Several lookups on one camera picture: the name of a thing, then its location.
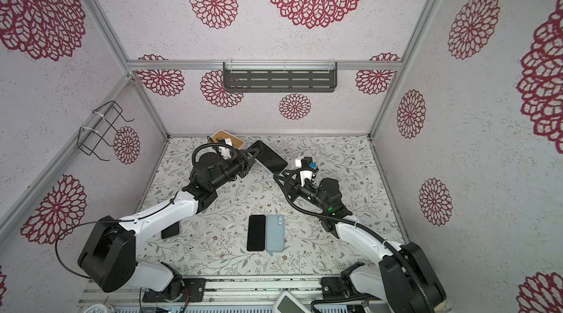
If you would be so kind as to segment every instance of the table surface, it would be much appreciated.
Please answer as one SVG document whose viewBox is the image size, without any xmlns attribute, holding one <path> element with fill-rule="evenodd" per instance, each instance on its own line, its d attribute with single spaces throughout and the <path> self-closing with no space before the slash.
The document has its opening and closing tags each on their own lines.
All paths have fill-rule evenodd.
<svg viewBox="0 0 563 313">
<path fill-rule="evenodd" d="M 359 220 L 383 237 L 403 241 L 366 136 L 246 137 L 246 147 L 261 139 L 289 162 L 313 157 L 323 177 L 340 183 L 342 202 Z M 142 209 L 174 197 L 189 183 L 191 154 L 205 143 L 200 137 L 169 141 Z M 320 221 L 287 204 L 282 191 L 262 165 L 256 163 L 243 179 L 226 183 L 204 212 L 181 221 L 173 238 L 152 237 L 139 258 L 164 261 L 183 275 L 338 274 L 356 261 L 365 261 L 351 246 L 326 233 Z M 300 199 L 307 210 L 319 210 Z M 247 252 L 248 217 L 285 215 L 284 252 Z"/>
</svg>

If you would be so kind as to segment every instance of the black cable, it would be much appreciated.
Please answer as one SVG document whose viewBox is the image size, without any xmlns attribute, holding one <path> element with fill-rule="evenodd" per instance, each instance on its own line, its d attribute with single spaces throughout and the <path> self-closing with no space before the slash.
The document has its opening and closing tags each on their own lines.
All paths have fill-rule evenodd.
<svg viewBox="0 0 563 313">
<path fill-rule="evenodd" d="M 170 201 L 168 202 L 167 205 L 165 205 L 164 207 L 162 207 L 162 208 L 159 209 L 158 211 L 155 211 L 154 213 L 151 213 L 151 214 L 149 214 L 149 215 L 146 215 L 146 216 L 144 216 L 144 217 L 141 217 L 141 218 L 139 218 L 138 220 L 151 217 L 151 216 L 155 215 L 156 213 L 158 213 L 159 211 L 165 210 L 165 208 L 166 208 L 167 206 L 171 205 L 171 204 L 174 204 L 174 199 L 173 199 L 173 198 L 170 199 Z"/>
<path fill-rule="evenodd" d="M 88 221 L 88 222 L 84 222 L 82 224 L 78 224 L 78 225 L 74 225 L 72 227 L 69 227 L 68 229 L 66 229 L 65 231 L 61 232 L 59 234 L 59 236 L 57 236 L 57 239 L 55 240 L 55 255 L 57 256 L 57 260 L 59 260 L 59 263 L 62 265 L 63 268 L 67 269 L 69 272 L 73 273 L 74 275 L 78 275 L 81 278 L 85 278 L 85 279 L 91 279 L 89 276 L 86 275 L 82 275 L 82 274 L 78 274 L 77 272 L 75 272 L 74 270 L 70 269 L 69 267 L 67 267 L 65 265 L 65 263 L 62 262 L 61 257 L 59 256 L 59 240 L 61 239 L 61 237 L 66 234 L 67 232 L 76 229 L 79 226 L 84 226 L 84 225 L 90 225 L 90 224 L 97 224 L 97 223 L 115 223 L 115 222 L 122 222 L 121 220 L 108 220 L 108 221 Z"/>
<path fill-rule="evenodd" d="M 167 205 L 165 205 L 164 207 L 162 207 L 162 208 L 159 209 L 158 211 L 156 211 L 156 212 L 154 212 L 154 213 L 152 213 L 152 214 L 149 214 L 149 215 L 147 215 L 147 216 L 141 217 L 141 218 L 139 218 L 139 219 L 131 219 L 131 220 L 120 220 L 120 219 L 117 219 L 117 220 L 107 220 L 107 221 L 100 221 L 100 220 L 98 220 L 98 221 L 88 221 L 88 222 L 85 222 L 85 223 L 82 223 L 82 224 L 78 224 L 78 225 L 71 226 L 71 227 L 69 227 L 68 229 L 66 229 L 65 231 L 61 232 L 61 233 L 59 234 L 59 236 L 57 236 L 57 239 L 55 240 L 55 255 L 56 255 L 56 257 L 57 257 L 57 260 L 59 261 L 60 265 L 61 265 L 63 268 L 67 269 L 67 270 L 68 270 L 69 272 L 71 272 L 72 274 L 77 275 L 77 276 L 80 276 L 81 278 L 91 279 L 89 276 L 82 275 L 82 274 L 80 274 L 80 273 L 75 272 L 74 270 L 72 270 L 72 269 L 70 269 L 69 267 L 67 267 L 67 266 L 65 265 L 65 263 L 62 262 L 61 257 L 60 257 L 60 255 L 59 255 L 59 240 L 61 239 L 61 237 L 62 237 L 64 234 L 66 234 L 66 233 L 69 232 L 69 231 L 72 231 L 72 230 L 76 229 L 76 228 L 79 227 L 79 226 L 84 226 L 84 225 L 98 224 L 98 223 L 131 222 L 131 221 L 141 220 L 141 219 L 144 219 L 144 218 L 153 216 L 153 215 L 155 215 L 156 213 L 158 213 L 159 211 L 164 210 L 167 206 L 169 206 L 170 204 L 173 204 L 173 202 L 174 202 L 174 199 L 172 198 L 172 199 L 170 199 L 170 202 L 168 202 Z"/>
<path fill-rule="evenodd" d="M 357 295 L 357 296 L 353 296 L 350 298 L 344 298 L 342 300 L 314 300 L 313 302 L 311 302 L 311 309 L 313 310 L 314 313 L 322 313 L 320 310 L 315 308 L 315 305 L 319 305 L 322 303 L 345 303 L 345 302 L 351 302 L 351 301 L 356 301 L 356 300 L 369 300 L 370 298 L 373 298 L 372 295 L 369 294 L 365 294 L 365 295 Z"/>
<path fill-rule="evenodd" d="M 299 173 L 301 171 L 313 171 L 314 172 L 315 170 L 312 169 L 312 168 L 309 168 L 309 167 L 303 167 L 303 168 L 292 170 L 288 174 L 288 176 L 286 176 L 286 177 L 291 179 L 293 175 L 297 175 L 297 173 Z M 285 200 L 287 200 L 287 202 L 295 210 L 297 210 L 297 211 L 299 211 L 303 214 L 307 214 L 307 215 L 310 215 L 310 216 L 317 217 L 319 219 L 329 219 L 329 220 L 333 220 L 335 222 L 343 222 L 345 224 L 350 224 L 350 225 L 354 225 L 356 227 L 359 227 L 363 231 L 365 231 L 365 232 L 369 233 L 371 236 L 375 237 L 387 249 L 389 249 L 389 251 L 391 251 L 391 253 L 393 254 L 393 258 L 395 258 L 401 264 L 401 266 L 405 268 L 406 272 L 413 278 L 414 284 L 416 285 L 418 291 L 420 292 L 420 295 L 422 296 L 422 301 L 424 301 L 427 312 L 428 313 L 434 313 L 434 307 L 432 306 L 432 303 L 430 303 L 430 299 L 428 298 L 428 295 L 426 294 L 426 291 L 424 290 L 424 287 L 422 286 L 422 282 L 420 281 L 420 279 L 418 278 L 418 276 L 416 275 L 416 273 L 412 269 L 409 262 L 407 262 L 405 260 L 405 258 L 395 249 L 395 247 L 393 247 L 383 237 L 381 237 L 379 234 L 374 232 L 372 229 L 370 229 L 366 225 L 356 223 L 356 222 L 348 220 L 348 219 L 342 219 L 342 218 L 338 218 L 338 217 L 334 217 L 334 216 L 323 215 L 323 214 L 320 214 L 320 213 L 306 211 L 303 208 L 300 208 L 298 205 L 295 205 L 293 202 L 291 202 L 291 199 L 289 198 L 289 186 L 290 186 L 290 183 L 286 181 L 285 184 L 284 184 L 284 187 L 282 189 L 282 192 L 285 196 Z"/>
<path fill-rule="evenodd" d="M 206 143 L 206 144 L 203 144 L 203 145 L 199 146 L 198 148 L 196 148 L 194 150 L 194 152 L 191 154 L 191 165 L 195 165 L 195 163 L 196 163 L 195 157 L 198 154 L 198 152 L 201 151 L 202 149 L 208 148 L 208 147 L 225 147 L 227 149 L 232 150 L 234 153 L 231 156 L 231 158 L 225 159 L 228 162 L 235 160 L 236 152 L 238 151 L 236 148 L 234 148 L 233 146 L 228 145 L 226 143 Z"/>
<path fill-rule="evenodd" d="M 207 142 L 208 142 L 208 143 L 215 143 L 215 142 L 213 141 L 213 139 L 212 139 L 211 137 L 209 137 L 209 136 L 207 136 Z M 217 153 L 218 155 L 221 155 L 221 152 L 219 151 L 219 147 L 214 147 L 213 149 L 215 149 L 215 153 Z"/>
</svg>

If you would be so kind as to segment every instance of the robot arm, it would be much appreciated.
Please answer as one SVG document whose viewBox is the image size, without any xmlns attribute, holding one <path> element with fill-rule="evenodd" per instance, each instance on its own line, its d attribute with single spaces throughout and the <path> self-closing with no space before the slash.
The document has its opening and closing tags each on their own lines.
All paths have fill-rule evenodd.
<svg viewBox="0 0 563 313">
<path fill-rule="evenodd" d="M 403 245 L 370 234 L 369 228 L 361 225 L 342 203 L 338 180 L 324 178 L 316 187 L 313 181 L 318 169 L 312 158 L 297 160 L 296 165 L 299 169 L 283 171 L 281 176 L 274 175 L 274 180 L 292 207 L 317 216 L 325 231 L 348 242 L 373 263 L 357 263 L 342 271 L 341 279 L 347 287 L 348 297 L 370 294 L 386 299 L 395 312 L 408 313 L 428 312 L 429 306 L 434 308 L 446 299 L 440 281 L 418 245 L 412 242 Z M 293 202 L 298 197 L 317 206 L 322 212 L 313 213 L 296 207 Z"/>
<path fill-rule="evenodd" d="M 204 153 L 196 161 L 197 152 L 209 147 L 216 148 L 217 153 Z M 177 299 L 183 287 L 182 276 L 164 262 L 136 258 L 137 248 L 158 232 L 179 226 L 180 220 L 207 209 L 217 198 L 217 188 L 237 176 L 248 175 L 259 152 L 258 148 L 238 150 L 223 143 L 196 148 L 190 183 L 174 198 L 147 210 L 118 220 L 110 216 L 100 219 L 78 258 L 78 266 L 104 292 L 144 287 L 168 300 Z"/>
</svg>

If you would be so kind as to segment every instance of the patterned wall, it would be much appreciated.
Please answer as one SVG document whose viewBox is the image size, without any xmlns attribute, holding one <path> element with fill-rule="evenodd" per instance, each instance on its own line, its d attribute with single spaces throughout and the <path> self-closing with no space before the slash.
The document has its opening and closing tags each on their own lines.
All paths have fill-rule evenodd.
<svg viewBox="0 0 563 313">
<path fill-rule="evenodd" d="M 69 226 L 106 215 L 129 215 L 141 197 L 162 138 L 132 87 L 117 102 L 125 118 L 133 121 L 118 119 L 118 132 L 108 133 L 114 147 L 101 143 L 95 149 L 109 162 L 79 152 L 0 255 L 0 312 L 74 311 L 87 280 L 60 266 L 54 253 L 56 238 Z M 103 123 L 99 131 L 106 127 Z M 90 138 L 86 143 L 92 147 L 96 141 Z M 91 230 L 91 225 L 76 228 L 59 241 L 61 259 L 79 273 L 76 260 Z"/>
<path fill-rule="evenodd" d="M 133 59 L 400 60 L 424 0 L 100 0 Z M 140 78 L 173 134 L 365 134 L 391 72 L 339 72 L 330 94 L 226 93 L 222 71 Z"/>
<path fill-rule="evenodd" d="M 0 216 L 122 79 L 80 0 L 0 1 Z"/>
<path fill-rule="evenodd" d="M 99 0 L 130 58 L 369 59 L 406 48 L 425 0 Z"/>
<path fill-rule="evenodd" d="M 171 134 L 258 135 L 365 134 L 392 73 L 339 71 L 333 93 L 229 93 L 222 77 L 221 70 L 139 72 Z"/>
<path fill-rule="evenodd" d="M 563 309 L 563 0 L 444 0 L 376 136 L 454 311 Z"/>
<path fill-rule="evenodd" d="M 3 216 L 123 73 L 81 0 L 0 0 L 0 38 Z M 86 280 L 57 263 L 55 239 L 108 210 L 115 217 L 130 214 L 138 201 L 161 137 L 132 88 L 118 102 L 135 120 L 110 134 L 114 148 L 96 149 L 110 162 L 80 153 L 3 248 L 0 311 L 73 311 Z M 89 231 L 62 237 L 59 248 L 69 266 Z"/>
</svg>

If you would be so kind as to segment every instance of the phone screen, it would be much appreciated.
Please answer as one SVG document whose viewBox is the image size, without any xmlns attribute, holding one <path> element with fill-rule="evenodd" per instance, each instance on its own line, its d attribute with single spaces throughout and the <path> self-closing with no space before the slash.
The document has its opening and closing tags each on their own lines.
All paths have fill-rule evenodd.
<svg viewBox="0 0 563 313">
<path fill-rule="evenodd" d="M 247 251 L 264 251 L 266 247 L 266 216 L 248 217 Z"/>
<path fill-rule="evenodd" d="M 258 140 L 254 142 L 250 146 L 250 148 L 260 148 L 260 153 L 258 154 L 256 159 L 273 174 L 279 175 L 282 171 L 285 170 L 285 168 L 287 168 L 287 162 L 285 161 L 285 159 L 280 157 L 264 142 Z"/>
</svg>

